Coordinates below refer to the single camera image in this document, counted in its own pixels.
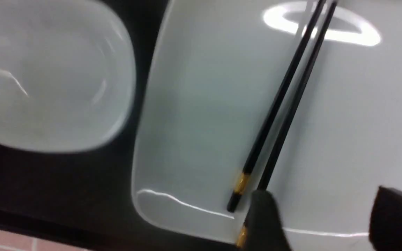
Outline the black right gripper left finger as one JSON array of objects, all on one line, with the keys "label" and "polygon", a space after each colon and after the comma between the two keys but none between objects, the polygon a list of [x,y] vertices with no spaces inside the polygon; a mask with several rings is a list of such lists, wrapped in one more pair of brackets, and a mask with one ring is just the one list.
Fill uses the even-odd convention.
[{"label": "black right gripper left finger", "polygon": [[246,218],[246,251],[290,251],[278,204],[266,190],[252,192],[251,204]]}]

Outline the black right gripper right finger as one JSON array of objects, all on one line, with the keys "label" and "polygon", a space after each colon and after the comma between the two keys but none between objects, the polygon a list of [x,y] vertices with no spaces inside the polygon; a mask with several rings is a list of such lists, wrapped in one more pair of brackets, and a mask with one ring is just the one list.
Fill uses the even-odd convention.
[{"label": "black right gripper right finger", "polygon": [[375,251],[402,251],[402,191],[379,186],[370,215],[368,239]]}]

